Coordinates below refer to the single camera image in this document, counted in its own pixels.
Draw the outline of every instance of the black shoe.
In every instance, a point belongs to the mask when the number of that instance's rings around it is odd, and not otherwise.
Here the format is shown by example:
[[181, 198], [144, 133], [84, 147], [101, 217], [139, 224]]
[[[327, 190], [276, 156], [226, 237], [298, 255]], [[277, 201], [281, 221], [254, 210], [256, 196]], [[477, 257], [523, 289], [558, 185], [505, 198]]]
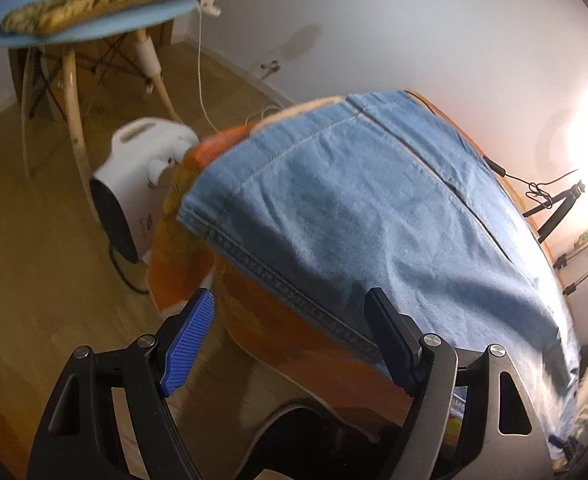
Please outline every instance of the black shoe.
[[372, 443], [327, 410], [290, 404], [260, 428], [235, 480], [254, 480], [264, 469], [293, 480], [375, 480], [398, 434], [386, 430]]

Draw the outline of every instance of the blue denim fabric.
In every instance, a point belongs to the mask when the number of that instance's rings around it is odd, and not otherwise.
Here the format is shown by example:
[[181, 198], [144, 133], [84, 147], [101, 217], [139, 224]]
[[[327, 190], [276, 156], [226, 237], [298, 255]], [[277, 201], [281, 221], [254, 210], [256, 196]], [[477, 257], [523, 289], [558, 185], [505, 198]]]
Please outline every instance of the blue denim fabric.
[[407, 95], [267, 127], [202, 173], [179, 220], [385, 373], [363, 315], [373, 286], [453, 346], [502, 344], [546, 435], [568, 437], [579, 349], [554, 273], [476, 150]]

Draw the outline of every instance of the blue gripper pad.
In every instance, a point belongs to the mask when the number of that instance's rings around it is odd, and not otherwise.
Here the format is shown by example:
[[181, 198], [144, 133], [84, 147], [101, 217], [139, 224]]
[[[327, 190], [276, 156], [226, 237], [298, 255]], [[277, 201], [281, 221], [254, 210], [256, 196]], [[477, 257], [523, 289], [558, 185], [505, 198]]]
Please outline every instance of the blue gripper pad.
[[161, 388], [169, 397], [183, 386], [196, 360], [209, 325], [214, 319], [214, 297], [205, 291], [194, 305], [165, 355]]

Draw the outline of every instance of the bed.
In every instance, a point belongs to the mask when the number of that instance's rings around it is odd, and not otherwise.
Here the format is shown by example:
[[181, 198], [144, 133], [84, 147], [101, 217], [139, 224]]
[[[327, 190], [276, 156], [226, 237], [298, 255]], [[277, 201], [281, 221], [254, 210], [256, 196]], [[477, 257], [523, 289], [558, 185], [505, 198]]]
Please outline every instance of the bed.
[[506, 347], [560, 459], [578, 390], [571, 317], [479, 151], [404, 92], [289, 115], [186, 156], [154, 239], [158, 307], [179, 308], [212, 271], [235, 341], [375, 437], [410, 404], [398, 402], [363, 318], [365, 292], [381, 286], [423, 332], [458, 348]]

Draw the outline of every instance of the blue chair seat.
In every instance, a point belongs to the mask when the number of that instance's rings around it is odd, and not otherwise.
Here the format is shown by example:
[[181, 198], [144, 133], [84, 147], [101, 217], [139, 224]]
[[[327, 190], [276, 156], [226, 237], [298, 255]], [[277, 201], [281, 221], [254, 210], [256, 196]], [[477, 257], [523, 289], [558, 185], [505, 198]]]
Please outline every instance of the blue chair seat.
[[[0, 20], [11, 10], [32, 1], [34, 0], [0, 0]], [[53, 43], [97, 40], [173, 20], [177, 16], [195, 10], [198, 5], [198, 0], [161, 0], [89, 20], [51, 36], [0, 33], [0, 45], [8, 48], [27, 48]]]

